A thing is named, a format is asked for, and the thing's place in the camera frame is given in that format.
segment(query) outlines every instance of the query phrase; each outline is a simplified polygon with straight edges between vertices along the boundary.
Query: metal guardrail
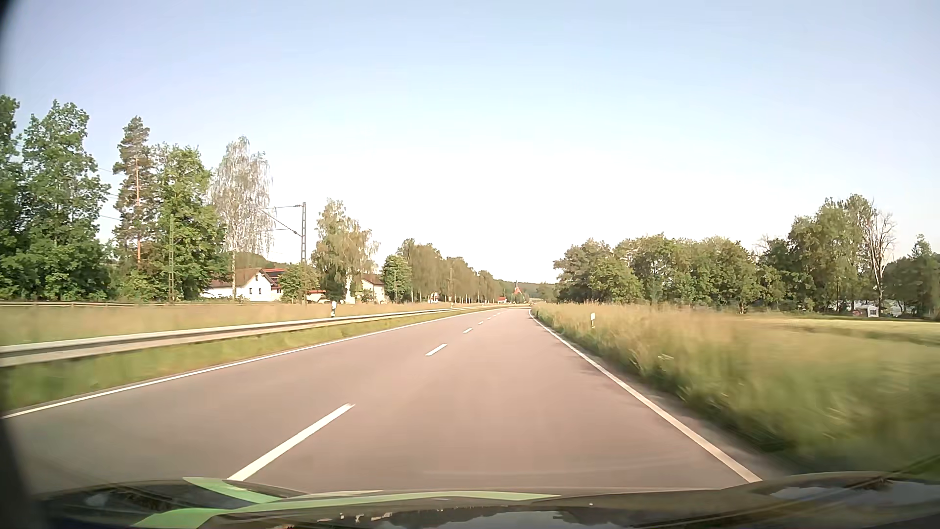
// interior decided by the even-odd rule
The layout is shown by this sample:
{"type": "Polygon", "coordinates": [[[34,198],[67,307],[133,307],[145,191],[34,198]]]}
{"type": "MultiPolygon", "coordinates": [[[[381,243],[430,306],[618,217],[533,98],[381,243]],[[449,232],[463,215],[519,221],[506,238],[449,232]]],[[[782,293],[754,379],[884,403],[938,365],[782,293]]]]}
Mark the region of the metal guardrail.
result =
{"type": "Polygon", "coordinates": [[[0,301],[0,307],[136,307],[121,301],[0,301]]]}
{"type": "Polygon", "coordinates": [[[228,327],[210,327],[203,329],[161,330],[157,332],[139,332],[135,334],[118,334],[113,336],[99,336],[95,338],[59,340],[55,342],[2,345],[0,346],[0,367],[12,367],[15,365],[23,365],[28,363],[82,358],[108,353],[117,353],[121,351],[148,349],[151,347],[159,347],[163,345],[212,342],[215,340],[225,340],[228,338],[255,336],[259,334],[270,334],[274,332],[286,332],[291,330],[313,329],[316,327],[329,327],[346,323],[394,319],[429,313],[455,313],[460,311],[497,309],[505,307],[506,305],[473,305],[470,307],[458,307],[454,309],[430,309],[426,311],[409,311],[405,313],[362,314],[357,316],[338,316],[332,318],[256,323],[228,327]]]}

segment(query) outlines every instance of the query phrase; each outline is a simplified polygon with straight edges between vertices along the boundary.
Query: distant building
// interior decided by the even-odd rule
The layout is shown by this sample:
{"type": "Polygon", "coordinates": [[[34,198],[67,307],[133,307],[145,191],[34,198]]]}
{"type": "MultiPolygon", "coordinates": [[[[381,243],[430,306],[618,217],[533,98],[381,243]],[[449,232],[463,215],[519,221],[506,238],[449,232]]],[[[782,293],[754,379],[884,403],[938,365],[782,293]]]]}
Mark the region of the distant building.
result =
{"type": "Polygon", "coordinates": [[[314,303],[326,303],[329,301],[326,297],[325,290],[308,290],[306,291],[306,300],[313,301],[314,303]]]}
{"type": "Polygon", "coordinates": [[[287,270],[284,268],[262,268],[261,271],[271,278],[271,288],[273,288],[277,294],[281,294],[280,277],[281,274],[287,270]]]}
{"type": "MultiPolygon", "coordinates": [[[[274,281],[260,268],[240,268],[235,270],[235,296],[249,301],[277,301],[281,294],[274,290],[274,281]]],[[[215,280],[202,297],[231,297],[231,280],[215,280]]]]}
{"type": "Polygon", "coordinates": [[[376,303],[385,303],[385,283],[382,281],[382,276],[378,274],[363,274],[362,290],[363,292],[367,290],[372,291],[376,303]]]}

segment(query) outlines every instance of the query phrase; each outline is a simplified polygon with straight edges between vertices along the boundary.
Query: house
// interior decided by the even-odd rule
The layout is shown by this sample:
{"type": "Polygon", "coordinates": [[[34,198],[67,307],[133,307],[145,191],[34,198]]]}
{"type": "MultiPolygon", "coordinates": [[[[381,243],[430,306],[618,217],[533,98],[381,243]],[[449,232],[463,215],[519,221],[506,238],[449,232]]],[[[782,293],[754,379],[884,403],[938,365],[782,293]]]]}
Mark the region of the house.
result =
{"type": "MultiPolygon", "coordinates": [[[[281,298],[274,290],[274,281],[260,268],[240,268],[235,270],[235,295],[249,301],[277,301],[281,298]]],[[[202,297],[231,297],[231,280],[214,280],[202,297]]]]}
{"type": "Polygon", "coordinates": [[[362,275],[362,291],[371,291],[376,303],[385,303],[385,283],[378,274],[362,275]]]}
{"type": "Polygon", "coordinates": [[[325,290],[308,290],[306,291],[306,300],[313,301],[314,303],[326,303],[329,299],[326,298],[325,290]]]}
{"type": "Polygon", "coordinates": [[[853,316],[864,316],[867,318],[877,318],[878,317],[878,307],[876,305],[855,305],[855,310],[852,311],[853,316]]]}
{"type": "Polygon", "coordinates": [[[274,289],[274,292],[277,294],[281,294],[280,277],[281,277],[281,274],[283,274],[287,270],[285,268],[262,268],[261,271],[267,274],[269,278],[271,278],[271,288],[274,289]]]}

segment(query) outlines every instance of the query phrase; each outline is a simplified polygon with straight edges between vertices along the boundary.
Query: deciduous tree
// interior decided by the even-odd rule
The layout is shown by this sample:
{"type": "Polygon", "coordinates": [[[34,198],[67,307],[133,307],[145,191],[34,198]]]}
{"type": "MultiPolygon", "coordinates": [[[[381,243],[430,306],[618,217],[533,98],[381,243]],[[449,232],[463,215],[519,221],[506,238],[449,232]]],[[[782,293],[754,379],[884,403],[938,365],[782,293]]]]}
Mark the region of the deciduous tree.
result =
{"type": "Polygon", "coordinates": [[[318,268],[326,295],[340,301],[355,290],[353,279],[374,268],[372,256],[378,245],[371,240],[372,230],[362,228],[346,214],[341,200],[327,199],[317,219],[317,233],[320,239],[311,262],[318,268]]]}
{"type": "Polygon", "coordinates": [[[385,283],[385,293],[396,302],[401,303],[411,290],[412,270],[408,261],[393,253],[385,258],[382,266],[382,282],[385,283]]]}
{"type": "Polygon", "coordinates": [[[241,136],[226,147],[209,188],[210,202],[226,225],[226,248],[231,252],[232,298],[235,297],[235,255],[240,251],[267,254],[274,221],[270,204],[268,161],[264,152],[251,152],[241,136]]]}
{"type": "Polygon", "coordinates": [[[96,221],[108,185],[95,175],[85,150],[88,114],[53,101],[23,131],[22,247],[5,268],[15,269],[16,297],[104,299],[110,294],[105,251],[96,221]]]}

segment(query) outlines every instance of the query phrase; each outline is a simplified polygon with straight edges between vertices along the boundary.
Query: asphalt road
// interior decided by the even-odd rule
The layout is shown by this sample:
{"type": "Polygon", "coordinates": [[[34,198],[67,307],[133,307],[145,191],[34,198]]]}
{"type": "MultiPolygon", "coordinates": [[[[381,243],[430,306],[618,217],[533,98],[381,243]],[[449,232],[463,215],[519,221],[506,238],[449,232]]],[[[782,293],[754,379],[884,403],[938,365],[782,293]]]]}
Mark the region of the asphalt road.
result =
{"type": "Polygon", "coordinates": [[[183,476],[237,476],[309,492],[710,489],[745,482],[733,464],[764,478],[776,472],[668,399],[650,401],[666,416],[527,310],[502,308],[6,424],[35,492],[183,476]]]}

